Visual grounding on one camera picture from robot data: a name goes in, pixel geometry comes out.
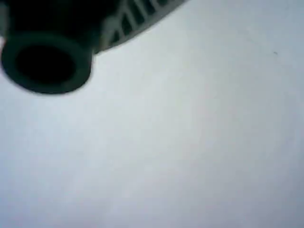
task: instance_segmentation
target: round hole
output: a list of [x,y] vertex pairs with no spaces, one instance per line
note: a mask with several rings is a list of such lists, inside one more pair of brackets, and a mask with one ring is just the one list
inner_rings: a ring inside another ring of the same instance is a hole
[[76,66],[71,56],[59,48],[32,45],[16,57],[16,69],[38,84],[61,84],[71,79]]

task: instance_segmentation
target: gray-white wall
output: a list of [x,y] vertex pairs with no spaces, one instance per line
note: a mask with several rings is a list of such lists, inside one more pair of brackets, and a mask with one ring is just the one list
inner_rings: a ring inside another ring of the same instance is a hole
[[0,77],[0,227],[304,227],[303,20],[190,0],[77,93]]

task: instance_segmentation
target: black object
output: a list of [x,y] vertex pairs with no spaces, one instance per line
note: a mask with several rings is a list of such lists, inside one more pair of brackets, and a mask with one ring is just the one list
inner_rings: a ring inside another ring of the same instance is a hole
[[94,54],[124,43],[184,0],[0,0],[1,63],[19,86],[41,94],[75,91]]

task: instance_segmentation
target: ceiling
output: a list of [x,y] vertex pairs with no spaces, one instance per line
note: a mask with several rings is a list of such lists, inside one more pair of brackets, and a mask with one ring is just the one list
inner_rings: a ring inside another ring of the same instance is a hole
[[75,93],[1,76],[0,227],[304,227],[303,12],[191,0]]

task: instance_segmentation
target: dark cylindrical object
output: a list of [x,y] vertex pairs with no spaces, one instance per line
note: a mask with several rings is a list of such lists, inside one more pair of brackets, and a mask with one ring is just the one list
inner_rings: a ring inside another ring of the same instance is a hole
[[101,20],[113,13],[118,0],[6,1],[1,63],[7,76],[42,94],[80,88],[90,76]]

